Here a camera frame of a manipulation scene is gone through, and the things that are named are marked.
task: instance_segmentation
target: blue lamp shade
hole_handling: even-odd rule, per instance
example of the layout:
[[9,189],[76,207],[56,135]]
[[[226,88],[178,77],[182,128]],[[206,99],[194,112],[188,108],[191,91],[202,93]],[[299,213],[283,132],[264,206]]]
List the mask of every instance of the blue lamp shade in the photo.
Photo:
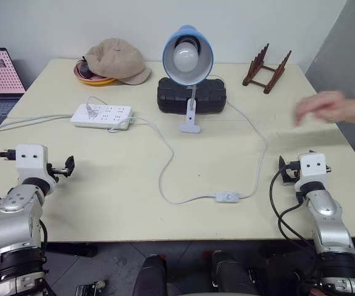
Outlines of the blue lamp shade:
[[[192,70],[182,71],[175,65],[176,51],[184,45],[189,49],[194,49],[198,53],[198,58],[192,59],[195,64],[185,68]],[[213,51],[207,39],[200,34],[194,27],[185,25],[174,33],[165,45],[162,55],[162,63],[166,74],[176,83],[181,85],[194,85],[202,82],[210,74],[213,67]]]

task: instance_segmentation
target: light bulb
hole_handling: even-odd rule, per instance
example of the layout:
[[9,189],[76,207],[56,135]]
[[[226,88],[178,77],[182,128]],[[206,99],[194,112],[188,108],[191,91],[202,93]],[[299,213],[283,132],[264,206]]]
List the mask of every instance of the light bulb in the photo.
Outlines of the light bulb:
[[191,43],[182,42],[173,52],[173,62],[181,72],[190,72],[198,64],[198,50]]

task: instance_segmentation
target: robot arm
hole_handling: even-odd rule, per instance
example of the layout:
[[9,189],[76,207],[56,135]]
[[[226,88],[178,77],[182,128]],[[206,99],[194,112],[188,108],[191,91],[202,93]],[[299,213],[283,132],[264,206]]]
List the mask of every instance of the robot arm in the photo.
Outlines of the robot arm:
[[355,249],[342,221],[342,207],[326,190],[327,172],[324,154],[302,154],[291,180],[298,199],[303,199],[312,218],[312,236],[317,253],[317,283],[341,295],[355,295]]
[[45,196],[58,182],[55,174],[70,176],[74,159],[69,157],[65,168],[53,169],[47,148],[33,144],[18,145],[15,158],[19,184],[0,200],[0,296],[52,296],[42,267],[46,257],[40,217]]

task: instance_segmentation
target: white power strip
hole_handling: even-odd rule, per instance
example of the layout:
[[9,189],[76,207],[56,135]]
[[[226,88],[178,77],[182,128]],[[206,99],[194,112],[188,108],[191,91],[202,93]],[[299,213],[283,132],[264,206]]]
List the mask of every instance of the white power strip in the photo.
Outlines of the white power strip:
[[128,117],[132,117],[133,111],[129,106],[119,105],[89,105],[94,113],[88,114],[86,104],[78,106],[70,121],[74,126],[81,128],[115,128],[116,130],[125,130],[129,127],[130,120],[118,125],[118,122]]

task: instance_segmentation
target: white table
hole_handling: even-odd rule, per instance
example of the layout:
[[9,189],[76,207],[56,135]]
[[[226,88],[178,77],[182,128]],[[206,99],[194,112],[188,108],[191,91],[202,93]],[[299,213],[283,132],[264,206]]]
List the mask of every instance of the white table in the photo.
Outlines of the white table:
[[[165,76],[162,65],[148,63],[153,73],[140,86],[112,84],[92,87],[72,75],[74,60],[52,60],[10,113],[25,118],[51,113],[73,113],[90,95],[110,104],[133,107],[135,115],[153,121],[175,150],[163,188],[173,201],[221,190],[251,191],[262,142],[249,123],[230,106],[219,115],[198,117],[201,134],[183,134],[184,116],[164,114],[156,103],[156,87]],[[170,152],[151,128],[132,125],[109,134],[101,129],[76,128],[67,119],[47,121],[0,132],[0,150],[18,143],[40,143],[49,148],[55,166],[74,155],[76,170],[61,178],[46,198],[43,221],[50,241],[146,241],[185,239],[276,239],[281,235],[269,204],[269,182],[277,171],[278,156],[296,160],[309,149],[325,153],[333,172],[329,191],[344,209],[343,219],[355,236],[355,153],[336,125],[311,119],[301,128],[292,125],[293,106],[314,93],[300,69],[288,65],[269,95],[241,81],[248,65],[215,65],[213,74],[227,82],[227,97],[269,140],[256,194],[238,204],[202,199],[184,205],[162,200],[157,179]],[[266,72],[261,73],[266,80]],[[0,194],[15,186],[14,162],[0,160]],[[274,188],[276,206],[296,204],[294,189]],[[297,231],[310,237],[308,215],[302,209],[287,218]]]

